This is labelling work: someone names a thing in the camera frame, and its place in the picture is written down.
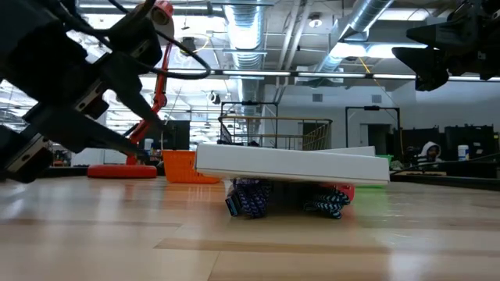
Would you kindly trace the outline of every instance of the door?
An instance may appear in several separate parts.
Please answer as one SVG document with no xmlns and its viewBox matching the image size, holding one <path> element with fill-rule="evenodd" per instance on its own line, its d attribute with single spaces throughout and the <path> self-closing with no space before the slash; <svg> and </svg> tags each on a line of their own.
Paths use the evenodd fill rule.
<svg viewBox="0 0 500 281">
<path fill-rule="evenodd" d="M 375 154 L 386 155 L 387 150 L 387 134 L 391 131 L 391 125 L 387 124 L 370 124 L 368 125 L 368 145 L 375 147 Z"/>
</svg>

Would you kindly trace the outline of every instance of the person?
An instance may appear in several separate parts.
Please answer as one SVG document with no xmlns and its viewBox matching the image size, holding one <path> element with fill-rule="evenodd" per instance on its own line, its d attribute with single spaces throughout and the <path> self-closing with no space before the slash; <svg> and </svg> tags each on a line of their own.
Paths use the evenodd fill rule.
<svg viewBox="0 0 500 281">
<path fill-rule="evenodd" d="M 439 159 L 441 155 L 441 147 L 432 141 L 427 142 L 418 156 L 419 164 L 432 163 L 432 162 L 442 162 Z"/>
</svg>

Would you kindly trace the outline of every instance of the red object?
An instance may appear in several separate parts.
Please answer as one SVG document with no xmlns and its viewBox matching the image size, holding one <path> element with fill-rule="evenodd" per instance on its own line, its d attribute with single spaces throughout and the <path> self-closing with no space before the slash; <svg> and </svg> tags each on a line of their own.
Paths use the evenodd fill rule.
<svg viewBox="0 0 500 281">
<path fill-rule="evenodd" d="M 87 176 L 99 179 L 153 179 L 158 175 L 150 165 L 92 165 Z"/>
<path fill-rule="evenodd" d="M 349 200 L 352 202 L 354 200 L 355 186 L 349 183 L 325 183 L 321 185 L 322 187 L 334 188 L 336 190 L 342 191 Z"/>
<path fill-rule="evenodd" d="M 162 151 L 166 180 L 171 183 L 218 183 L 219 178 L 195 171 L 194 151 Z"/>
<path fill-rule="evenodd" d="M 342 191 L 347 197 L 349 197 L 349 200 L 352 202 L 354 200 L 354 191 L 355 187 L 352 184 L 336 184 L 335 188 L 337 190 Z"/>
<path fill-rule="evenodd" d="M 169 21 L 172 21 L 172 14 L 173 14 L 173 6 L 170 2 L 168 1 L 157 1 L 155 2 L 155 8 L 154 9 L 160 9 L 162 10 L 170 19 Z M 169 57 L 170 57 L 170 51 L 172 50 L 172 44 L 168 44 L 165 48 L 165 53 L 163 54 L 163 63 L 162 63 L 162 69 L 167 70 L 168 65 L 169 65 Z M 154 113 L 158 113 L 159 110 L 166 105 L 167 100 L 166 100 L 166 77 L 163 75 L 158 75 L 156 77 L 156 87 L 155 87 L 155 98 L 153 99 L 153 106 L 151 107 L 151 110 Z M 144 138 L 144 135 L 148 131 L 149 124 L 142 120 L 137 128 L 132 132 L 130 135 L 130 141 L 133 144 L 138 144 L 140 140 Z M 135 155 L 127 154 L 127 165 L 137 165 L 137 158 Z"/>
</svg>

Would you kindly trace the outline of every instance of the doorway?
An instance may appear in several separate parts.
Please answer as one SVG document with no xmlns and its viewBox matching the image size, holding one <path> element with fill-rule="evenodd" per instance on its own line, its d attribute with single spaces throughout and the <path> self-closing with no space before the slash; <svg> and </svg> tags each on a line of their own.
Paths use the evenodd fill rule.
<svg viewBox="0 0 500 281">
<path fill-rule="evenodd" d="M 361 146 L 375 147 L 375 154 L 386 155 L 387 134 L 391 132 L 389 124 L 361 124 L 360 144 Z"/>
</svg>

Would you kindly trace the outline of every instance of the black equipment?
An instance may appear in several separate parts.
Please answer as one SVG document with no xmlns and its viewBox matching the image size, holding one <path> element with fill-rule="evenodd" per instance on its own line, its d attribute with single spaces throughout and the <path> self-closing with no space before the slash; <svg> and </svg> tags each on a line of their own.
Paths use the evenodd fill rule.
<svg viewBox="0 0 500 281">
<path fill-rule="evenodd" d="M 432 91 L 453 76 L 478 73 L 482 80 L 500 74 L 500 1 L 465 0 L 447 22 L 407 30 L 427 48 L 393 48 L 416 73 L 416 89 Z"/>
<path fill-rule="evenodd" d="M 108 30 L 95 30 L 76 14 L 74 1 L 0 1 L 0 81 L 7 79 L 38 103 L 23 117 L 29 126 L 20 133 L 0 126 L 0 172 L 10 179 L 29 183 L 52 164 L 52 153 L 45 148 L 49 140 L 73 151 L 110 148 L 139 158 L 148 156 L 136 144 L 98 124 L 109 105 L 102 100 L 108 89 L 116 92 L 132 112 L 163 128 L 159 117 L 140 95 L 138 75 L 154 69 L 161 59 L 158 36 L 146 17 L 155 4 L 146 0 L 141 8 L 125 15 Z M 76 30 L 95 36 L 112 53 L 97 62 L 86 61 L 87 52 L 66 36 Z M 209 67 L 193 52 L 167 38 L 192 55 L 208 72 Z"/>
</svg>

